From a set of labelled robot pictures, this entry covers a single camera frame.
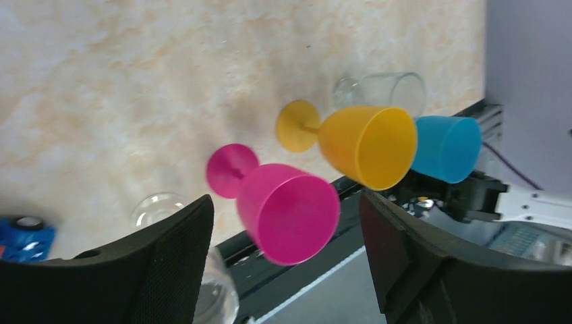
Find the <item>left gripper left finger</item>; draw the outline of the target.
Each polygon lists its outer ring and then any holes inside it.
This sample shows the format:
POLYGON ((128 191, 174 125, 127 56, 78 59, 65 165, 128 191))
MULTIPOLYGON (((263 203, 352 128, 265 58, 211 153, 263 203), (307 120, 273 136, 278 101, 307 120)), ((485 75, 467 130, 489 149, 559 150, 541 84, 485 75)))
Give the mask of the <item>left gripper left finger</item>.
POLYGON ((191 323, 212 237, 204 195, 72 259, 1 263, 2 323, 191 323))

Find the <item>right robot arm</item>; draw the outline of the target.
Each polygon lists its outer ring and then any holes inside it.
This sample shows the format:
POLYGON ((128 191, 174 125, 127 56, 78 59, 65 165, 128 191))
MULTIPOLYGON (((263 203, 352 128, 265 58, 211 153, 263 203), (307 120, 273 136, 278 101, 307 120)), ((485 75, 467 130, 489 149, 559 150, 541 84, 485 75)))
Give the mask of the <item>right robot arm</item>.
POLYGON ((396 205, 421 197, 440 201, 441 210, 462 223, 516 221, 571 229, 570 196, 506 184, 480 171, 456 184, 410 171, 387 194, 396 205))

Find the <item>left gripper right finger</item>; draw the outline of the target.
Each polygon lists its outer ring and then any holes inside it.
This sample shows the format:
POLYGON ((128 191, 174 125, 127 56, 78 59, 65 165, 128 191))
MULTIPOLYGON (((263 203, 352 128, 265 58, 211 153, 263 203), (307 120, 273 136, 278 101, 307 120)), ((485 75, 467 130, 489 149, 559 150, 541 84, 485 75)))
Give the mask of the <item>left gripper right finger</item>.
POLYGON ((371 191, 360 221, 388 323, 570 323, 571 268, 479 246, 371 191))

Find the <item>clear wine glass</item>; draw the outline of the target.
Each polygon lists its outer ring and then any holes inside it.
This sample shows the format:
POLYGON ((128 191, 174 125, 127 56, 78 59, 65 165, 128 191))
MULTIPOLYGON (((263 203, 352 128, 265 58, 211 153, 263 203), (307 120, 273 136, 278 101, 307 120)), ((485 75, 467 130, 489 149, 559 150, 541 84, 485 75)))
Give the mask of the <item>clear wine glass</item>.
MULTIPOLYGON (((140 230, 175 214, 184 207, 184 199, 177 193, 152 194, 134 209, 133 226, 140 230)), ((233 323, 238 310, 239 298, 233 280, 219 249, 211 246, 206 256, 193 322, 233 323)))

